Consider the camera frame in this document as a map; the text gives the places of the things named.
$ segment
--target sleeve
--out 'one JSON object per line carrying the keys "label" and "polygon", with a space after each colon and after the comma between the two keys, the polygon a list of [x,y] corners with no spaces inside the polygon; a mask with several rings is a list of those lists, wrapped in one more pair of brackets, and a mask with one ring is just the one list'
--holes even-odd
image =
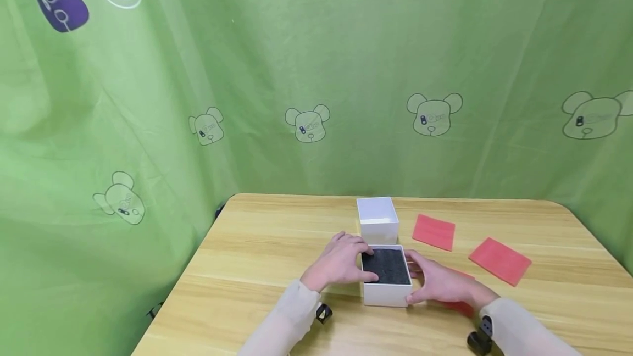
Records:
{"label": "sleeve", "polygon": [[286,356],[310,330],[321,294],[300,280],[287,287],[276,306],[246,340],[237,356]]}
{"label": "sleeve", "polygon": [[580,356],[511,299],[495,299],[479,312],[485,315],[492,320],[492,340],[505,356]]}

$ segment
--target cartoon bear ear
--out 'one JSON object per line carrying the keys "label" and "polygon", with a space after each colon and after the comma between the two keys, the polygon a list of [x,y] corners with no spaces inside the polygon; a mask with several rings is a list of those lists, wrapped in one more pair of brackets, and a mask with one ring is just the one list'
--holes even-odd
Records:
{"label": "cartoon bear ear", "polygon": [[591,101],[591,99],[593,99],[593,97],[587,91],[578,91],[565,99],[565,102],[563,102],[563,111],[567,114],[574,114],[578,106]]}
{"label": "cartoon bear ear", "polygon": [[115,172],[112,174],[112,184],[124,185],[131,190],[132,187],[134,187],[134,180],[132,179],[132,176],[125,172]]}
{"label": "cartoon bear ear", "polygon": [[633,115],[633,91],[624,91],[615,99],[622,104],[620,115]]}
{"label": "cartoon bear ear", "polygon": [[192,115],[189,116],[189,130],[191,133],[196,133],[196,118]]}
{"label": "cartoon bear ear", "polygon": [[407,110],[413,114],[417,114],[418,107],[424,102],[426,102],[426,98],[423,94],[413,94],[407,101]]}
{"label": "cartoon bear ear", "polygon": [[314,110],[321,116],[321,121],[326,122],[330,119],[330,110],[325,105],[318,105]]}
{"label": "cartoon bear ear", "polygon": [[105,194],[94,194],[92,195],[92,199],[95,200],[96,203],[99,204],[101,209],[107,214],[115,214],[114,209],[108,204],[108,201],[105,199]]}
{"label": "cartoon bear ear", "polygon": [[209,110],[207,110],[207,114],[211,114],[218,123],[221,123],[222,120],[224,120],[224,118],[222,117],[222,113],[220,113],[220,110],[218,110],[217,107],[209,107]]}
{"label": "cartoon bear ear", "polygon": [[295,125],[298,115],[300,115],[299,110],[291,107],[286,111],[286,122],[290,125]]}
{"label": "cartoon bear ear", "polygon": [[451,114],[453,114],[457,113],[462,108],[462,104],[464,101],[462,100],[462,95],[458,93],[453,93],[444,98],[444,102],[448,103],[448,105],[451,107]]}

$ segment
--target pink foam pad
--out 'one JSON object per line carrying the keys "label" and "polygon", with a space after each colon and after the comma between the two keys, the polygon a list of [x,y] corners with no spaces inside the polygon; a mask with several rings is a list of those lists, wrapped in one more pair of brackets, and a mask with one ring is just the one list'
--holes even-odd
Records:
{"label": "pink foam pad", "polygon": [[[463,276],[467,276],[469,278],[471,278],[472,280],[474,280],[474,276],[472,275],[468,275],[466,273],[463,273],[457,269],[452,269],[449,268],[450,270],[454,270],[455,272],[457,272],[458,274],[462,274]],[[442,305],[444,305],[446,308],[449,309],[453,309],[458,311],[459,313],[461,313],[462,315],[465,315],[467,318],[472,319],[473,316],[475,315],[475,309],[473,307],[471,307],[470,305],[468,305],[466,302],[442,302],[440,301],[440,303]]]}
{"label": "pink foam pad", "polygon": [[437,220],[421,214],[418,215],[418,219],[415,222],[412,238],[416,241],[452,252],[454,235],[454,223]]}
{"label": "pink foam pad", "polygon": [[469,259],[512,286],[528,270],[532,260],[498,241],[488,238],[470,254]]}

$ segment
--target green curtain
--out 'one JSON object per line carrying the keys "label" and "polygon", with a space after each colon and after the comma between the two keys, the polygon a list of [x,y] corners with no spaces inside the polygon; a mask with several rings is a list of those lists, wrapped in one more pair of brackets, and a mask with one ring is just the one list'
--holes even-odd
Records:
{"label": "green curtain", "polygon": [[0,0],[0,343],[128,355],[235,193],[550,199],[633,268],[631,0]]}

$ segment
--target white box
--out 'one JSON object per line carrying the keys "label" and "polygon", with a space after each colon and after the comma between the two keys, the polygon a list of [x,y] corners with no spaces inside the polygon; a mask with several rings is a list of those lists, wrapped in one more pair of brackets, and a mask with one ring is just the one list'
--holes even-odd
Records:
{"label": "white box", "polygon": [[363,303],[375,307],[407,307],[406,298],[413,291],[413,282],[407,267],[407,258],[404,256],[404,248],[401,244],[371,244],[370,246],[374,251],[377,249],[400,251],[402,253],[403,268],[407,272],[409,284],[363,283]]}
{"label": "white box", "polygon": [[360,235],[369,244],[397,244],[400,222],[391,197],[358,198]]}

